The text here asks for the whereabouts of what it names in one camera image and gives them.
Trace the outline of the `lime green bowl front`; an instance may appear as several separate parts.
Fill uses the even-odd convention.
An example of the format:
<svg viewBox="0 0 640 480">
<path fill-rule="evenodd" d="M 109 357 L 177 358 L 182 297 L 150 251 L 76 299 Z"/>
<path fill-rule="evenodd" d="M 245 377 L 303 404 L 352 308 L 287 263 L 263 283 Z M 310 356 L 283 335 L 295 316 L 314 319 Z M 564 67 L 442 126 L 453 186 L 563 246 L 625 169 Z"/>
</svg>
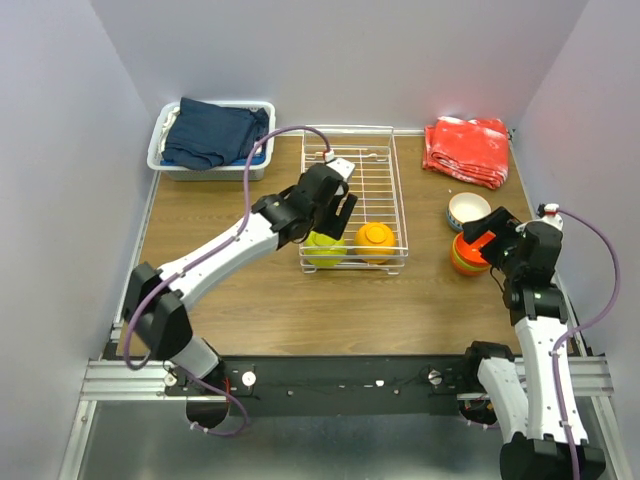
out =
<svg viewBox="0 0 640 480">
<path fill-rule="evenodd" d="M 303 243 L 302 256 L 318 268 L 333 268 L 340 264 L 348 249 L 343 238 L 338 240 L 312 231 Z"/>
</svg>

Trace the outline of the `lime green bowl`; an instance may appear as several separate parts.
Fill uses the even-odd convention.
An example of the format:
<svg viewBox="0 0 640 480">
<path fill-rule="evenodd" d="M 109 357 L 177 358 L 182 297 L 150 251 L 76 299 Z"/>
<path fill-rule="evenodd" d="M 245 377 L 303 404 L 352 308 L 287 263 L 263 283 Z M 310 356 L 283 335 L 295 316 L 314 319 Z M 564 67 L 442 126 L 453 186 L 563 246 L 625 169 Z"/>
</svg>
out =
<svg viewBox="0 0 640 480">
<path fill-rule="evenodd" d="M 467 276 L 478 276 L 489 270 L 489 265 L 484 263 L 482 265 L 469 264 L 458 254 L 454 246 L 450 249 L 450 259 L 454 268 L 461 274 Z"/>
<path fill-rule="evenodd" d="M 333 268 L 340 264 L 348 249 L 343 238 L 338 240 L 312 231 L 303 243 L 302 256 L 318 268 Z"/>
</svg>

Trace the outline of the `white black striped bowl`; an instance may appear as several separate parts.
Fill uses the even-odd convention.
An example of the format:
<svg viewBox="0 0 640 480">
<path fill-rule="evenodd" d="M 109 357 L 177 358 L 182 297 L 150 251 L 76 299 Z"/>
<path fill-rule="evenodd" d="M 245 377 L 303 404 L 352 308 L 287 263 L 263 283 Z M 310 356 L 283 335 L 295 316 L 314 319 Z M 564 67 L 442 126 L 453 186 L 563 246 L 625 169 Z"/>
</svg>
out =
<svg viewBox="0 0 640 480">
<path fill-rule="evenodd" d="M 492 211 L 489 202 L 482 196 L 472 192 L 461 192 L 454 195 L 447 208 L 457 224 L 458 231 L 463 224 L 484 218 Z"/>
</svg>

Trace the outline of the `yellow orange bowl front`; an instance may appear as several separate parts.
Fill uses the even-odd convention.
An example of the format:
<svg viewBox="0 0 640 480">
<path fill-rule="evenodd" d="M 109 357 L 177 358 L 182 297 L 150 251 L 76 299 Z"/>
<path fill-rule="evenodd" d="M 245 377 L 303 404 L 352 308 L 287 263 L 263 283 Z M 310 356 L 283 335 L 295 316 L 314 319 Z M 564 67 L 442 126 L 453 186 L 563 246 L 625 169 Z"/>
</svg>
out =
<svg viewBox="0 0 640 480">
<path fill-rule="evenodd" d="M 354 252 L 370 264 L 384 264 L 391 259 L 397 246 L 391 228 L 382 222 L 368 222 L 354 237 Z"/>
</svg>

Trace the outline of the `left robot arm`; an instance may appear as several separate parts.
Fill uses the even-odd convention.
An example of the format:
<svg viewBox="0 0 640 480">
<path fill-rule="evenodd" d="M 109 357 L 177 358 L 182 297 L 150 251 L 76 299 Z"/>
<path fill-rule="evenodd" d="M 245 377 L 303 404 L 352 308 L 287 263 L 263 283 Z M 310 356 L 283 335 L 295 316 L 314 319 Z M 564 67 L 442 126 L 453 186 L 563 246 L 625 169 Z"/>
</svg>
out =
<svg viewBox="0 0 640 480">
<path fill-rule="evenodd" d="M 189 310 L 237 270 L 312 232 L 340 239 L 357 202 L 348 186 L 354 170 L 343 158 L 314 164 L 297 184 L 261 197 L 247 216 L 190 254 L 159 268 L 136 266 L 122 311 L 128 335 L 138 335 L 151 358 L 188 372 L 197 393 L 214 393 L 221 385 L 221 359 L 194 334 Z"/>
</svg>

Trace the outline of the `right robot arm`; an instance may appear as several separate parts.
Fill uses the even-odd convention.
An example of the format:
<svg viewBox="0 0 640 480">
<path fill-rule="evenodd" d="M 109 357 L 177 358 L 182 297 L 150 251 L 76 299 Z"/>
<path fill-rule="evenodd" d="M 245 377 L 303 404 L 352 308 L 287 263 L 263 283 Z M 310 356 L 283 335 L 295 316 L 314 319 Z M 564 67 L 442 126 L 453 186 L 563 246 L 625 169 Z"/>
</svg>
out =
<svg viewBox="0 0 640 480">
<path fill-rule="evenodd" d="M 525 375 L 511 350 L 475 341 L 465 353 L 460 379 L 469 390 L 485 390 L 503 437 L 504 479 L 597 479 L 606 469 L 602 449 L 590 443 L 577 409 L 567 341 L 569 312 L 554 283 L 561 253 L 563 219 L 556 204 L 521 222 L 506 208 L 466 222 L 467 243 L 492 238 L 481 257 L 504 276 L 503 302 L 518 338 Z"/>
</svg>

